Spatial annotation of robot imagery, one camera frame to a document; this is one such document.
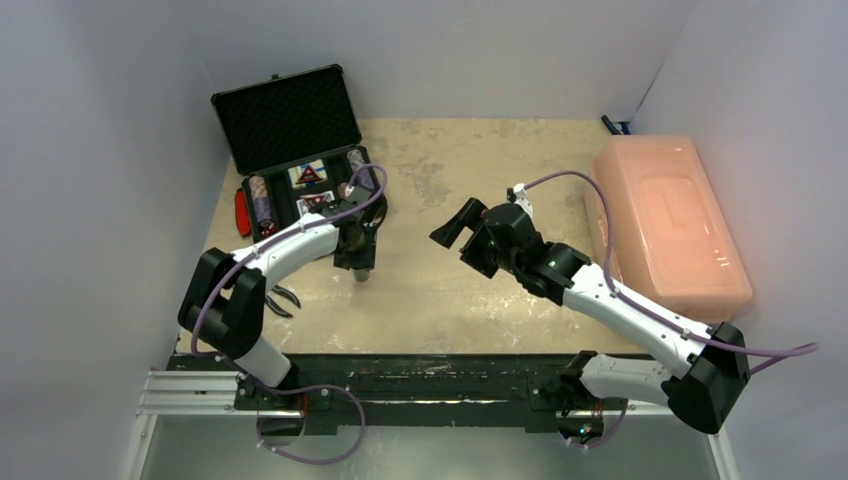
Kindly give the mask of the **grey poker chip stack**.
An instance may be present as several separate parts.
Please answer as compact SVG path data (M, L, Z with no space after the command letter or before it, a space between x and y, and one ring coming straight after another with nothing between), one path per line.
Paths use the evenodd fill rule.
M356 269L353 270L352 273L356 282L366 282L370 277L369 269Z

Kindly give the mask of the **blue orange chip stack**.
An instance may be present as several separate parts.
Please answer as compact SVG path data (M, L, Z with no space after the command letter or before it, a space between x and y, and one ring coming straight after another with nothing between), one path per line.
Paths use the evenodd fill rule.
M366 163L364 156L362 154L362 151L359 150L358 148L354 148L354 149L348 151L347 152L347 159L348 159L348 162L349 162L351 169L353 171L358 170L360 167L362 167Z

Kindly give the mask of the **black poker set case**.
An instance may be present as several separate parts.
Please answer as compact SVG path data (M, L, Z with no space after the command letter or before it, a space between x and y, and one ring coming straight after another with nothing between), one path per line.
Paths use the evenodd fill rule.
M349 182L372 191L381 184L362 144L344 69L338 64L243 86L211 96L211 105L230 148L241 188L247 196L252 239L266 239L300 220L296 200L332 191L335 200ZM347 152L358 148L366 163L353 171ZM287 169L322 159L328 180L294 189ZM262 176L268 187L275 224L261 228L254 217L248 179Z

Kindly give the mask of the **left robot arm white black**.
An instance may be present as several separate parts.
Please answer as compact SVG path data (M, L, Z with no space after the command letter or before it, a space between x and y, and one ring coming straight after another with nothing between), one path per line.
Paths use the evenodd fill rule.
M209 356L222 356L259 381L259 395L272 408L292 405L298 395L292 362L263 335L266 294L327 255L346 270L372 269L374 234L385 210L380 197L337 200L252 246L204 252L177 314L190 345L206 343Z

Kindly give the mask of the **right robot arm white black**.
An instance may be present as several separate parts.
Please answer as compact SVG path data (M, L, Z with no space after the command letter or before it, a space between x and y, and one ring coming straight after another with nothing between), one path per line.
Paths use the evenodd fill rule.
M665 406L701 433L721 430L751 377L737 327L688 319L609 280L587 255L544 240L515 203L488 208L470 198L429 237L449 248L465 229L471 235L460 259L472 269L488 278L507 272L529 294L599 321L649 354L647 360L589 354L561 381L569 404L632 399Z

